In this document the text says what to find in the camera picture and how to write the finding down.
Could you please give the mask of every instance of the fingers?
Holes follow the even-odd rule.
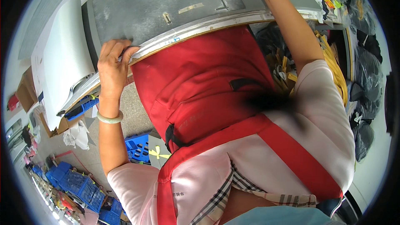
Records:
[[[109,55],[112,55],[113,57],[116,56],[116,58],[118,59],[123,49],[128,47],[131,43],[132,42],[129,40],[121,40],[121,39],[112,39],[108,42],[105,42],[101,48],[99,59],[105,59]]]
[[[128,65],[130,57],[132,57],[132,55],[135,54],[139,49],[140,49],[139,47],[129,47],[122,55],[123,56],[122,62]]]
[[[132,42],[129,40],[118,40],[108,56],[110,59],[115,59],[115,61],[117,61],[124,48],[127,48],[131,43]]]

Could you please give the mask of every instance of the hand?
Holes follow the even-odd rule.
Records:
[[[139,47],[128,48],[123,53],[120,62],[118,57],[131,43],[129,40],[113,39],[103,44],[97,63],[102,98],[118,100],[121,98],[126,83],[130,57],[139,50]]]

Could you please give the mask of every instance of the blue basket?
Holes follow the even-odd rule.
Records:
[[[84,99],[88,98],[91,96],[86,96],[84,98],[82,98],[81,101],[83,101]],[[95,98],[92,99],[86,103],[83,103],[81,106],[79,106],[78,108],[74,109],[71,112],[68,112],[67,114],[65,114],[65,117],[67,118],[68,121],[74,120],[77,117],[80,117],[83,113],[85,113],[88,109],[92,108],[93,106],[95,106],[96,104],[99,103],[99,99]]]
[[[69,164],[69,163],[66,163],[66,162],[60,162],[60,163],[58,164],[57,168],[58,168],[59,170],[61,170],[62,172],[64,172],[64,174],[65,174],[65,173],[68,172],[68,170],[72,169],[72,165]]]
[[[122,204],[115,198],[112,198],[113,204],[111,205],[111,212],[116,214],[117,216],[121,216]]]
[[[87,175],[70,170],[59,182],[59,185],[64,191],[71,192],[80,198],[91,210],[100,211],[106,195],[99,190]]]
[[[58,182],[52,177],[52,171],[48,171],[46,173],[46,177],[47,179],[51,182],[51,185],[53,185],[53,187],[57,188],[58,187]]]
[[[64,178],[65,172],[59,170],[58,168],[55,168],[51,176],[54,180],[60,182]]]
[[[43,171],[38,165],[33,166],[32,171],[40,177],[43,175]]]
[[[150,163],[149,158],[149,133],[133,135],[125,138],[128,156],[135,161]]]
[[[100,210],[99,220],[105,221],[110,225],[119,225],[120,223],[119,216],[105,209]]]

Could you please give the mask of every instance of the plaid shirt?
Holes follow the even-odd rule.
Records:
[[[316,197],[314,195],[280,195],[265,192],[242,176],[231,161],[231,172],[226,181],[204,208],[195,216],[190,225],[217,224],[224,213],[231,187],[265,198],[276,205],[300,208],[316,207]]]

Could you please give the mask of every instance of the teal cloth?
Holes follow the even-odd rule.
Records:
[[[291,206],[257,207],[239,215],[225,225],[345,225],[332,221],[316,208],[296,208]]]

